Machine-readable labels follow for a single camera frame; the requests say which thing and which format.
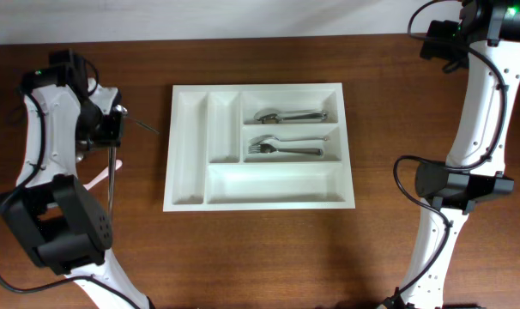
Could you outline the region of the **large metal spoon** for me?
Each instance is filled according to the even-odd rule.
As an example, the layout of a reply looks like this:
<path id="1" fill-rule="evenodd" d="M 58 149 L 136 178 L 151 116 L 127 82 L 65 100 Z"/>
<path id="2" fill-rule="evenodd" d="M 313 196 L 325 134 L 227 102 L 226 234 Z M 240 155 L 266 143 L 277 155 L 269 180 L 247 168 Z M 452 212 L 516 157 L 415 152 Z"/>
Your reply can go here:
<path id="1" fill-rule="evenodd" d="M 254 116 L 254 119 L 256 121 L 258 121 L 258 119 L 262 116 L 267 116 L 269 114 L 291 114 L 291 115 L 297 115 L 297 114 L 307 114 L 307 113 L 326 113 L 328 115 L 328 113 L 325 111 L 325 110 L 303 110 L 303 111 L 287 111 L 287 112 L 284 112 L 284 111 L 280 111 L 280 110 L 277 110 L 277 109 L 274 109 L 274 108 L 267 108 L 267 109 L 263 109 L 259 112 L 257 112 Z"/>
<path id="2" fill-rule="evenodd" d="M 261 124 L 319 123 L 328 118 L 326 113 L 269 114 L 258 119 Z"/>

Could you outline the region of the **metal tongs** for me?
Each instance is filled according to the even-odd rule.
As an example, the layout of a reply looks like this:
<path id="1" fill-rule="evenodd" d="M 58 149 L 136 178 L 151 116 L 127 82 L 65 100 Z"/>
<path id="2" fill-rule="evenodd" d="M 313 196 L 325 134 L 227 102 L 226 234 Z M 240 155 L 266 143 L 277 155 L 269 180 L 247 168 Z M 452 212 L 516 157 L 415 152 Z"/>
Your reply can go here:
<path id="1" fill-rule="evenodd" d="M 113 218 L 113 203 L 115 190 L 115 173 L 117 165 L 117 148 L 110 147 L 108 150 L 108 215 L 109 219 Z"/>

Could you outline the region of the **dark-handled metal fork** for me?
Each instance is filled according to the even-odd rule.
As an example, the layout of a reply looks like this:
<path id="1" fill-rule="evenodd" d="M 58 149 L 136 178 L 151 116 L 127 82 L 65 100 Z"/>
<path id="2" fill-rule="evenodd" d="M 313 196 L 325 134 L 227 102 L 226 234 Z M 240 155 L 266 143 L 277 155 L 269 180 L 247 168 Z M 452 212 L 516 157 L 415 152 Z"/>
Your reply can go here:
<path id="1" fill-rule="evenodd" d="M 272 153 L 289 153 L 299 155 L 315 155 L 323 156 L 323 150 L 320 148 L 277 148 L 271 144 L 261 143 L 251 145 L 247 149 L 248 154 L 272 154 Z"/>

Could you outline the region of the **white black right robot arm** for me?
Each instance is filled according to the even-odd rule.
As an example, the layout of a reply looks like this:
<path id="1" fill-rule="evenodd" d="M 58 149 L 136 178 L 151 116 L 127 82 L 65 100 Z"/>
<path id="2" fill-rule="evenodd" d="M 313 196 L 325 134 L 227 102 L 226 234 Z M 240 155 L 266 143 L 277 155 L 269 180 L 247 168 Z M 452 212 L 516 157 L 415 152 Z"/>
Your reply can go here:
<path id="1" fill-rule="evenodd" d="M 420 225 L 402 284 L 383 308 L 441 308 L 444 281 L 459 233 L 475 206 L 512 193 L 505 145 L 520 86 L 520 1 L 462 0 L 458 21 L 432 21 L 424 59 L 445 60 L 445 73 L 469 72 L 457 135 L 444 161 L 410 156 L 418 166 L 414 194 Z"/>

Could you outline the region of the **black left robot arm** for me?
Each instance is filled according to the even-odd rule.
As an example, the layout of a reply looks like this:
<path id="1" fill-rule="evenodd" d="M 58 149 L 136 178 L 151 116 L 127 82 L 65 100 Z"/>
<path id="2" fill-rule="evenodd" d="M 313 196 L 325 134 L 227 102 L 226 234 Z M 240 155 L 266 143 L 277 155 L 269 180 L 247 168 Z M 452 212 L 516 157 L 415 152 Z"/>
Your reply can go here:
<path id="1" fill-rule="evenodd" d="M 74 282 L 99 308 L 150 308 L 112 250 L 112 207 L 103 207 L 78 179 L 76 165 L 89 152 L 108 151 L 108 195 L 114 195 L 116 150 L 126 109 L 117 88 L 100 86 L 100 74 L 72 50 L 54 51 L 44 69 L 26 73 L 19 86 L 27 110 L 24 162 L 15 188 L 0 194 L 0 220 L 39 268 L 59 278 L 38 293 Z"/>

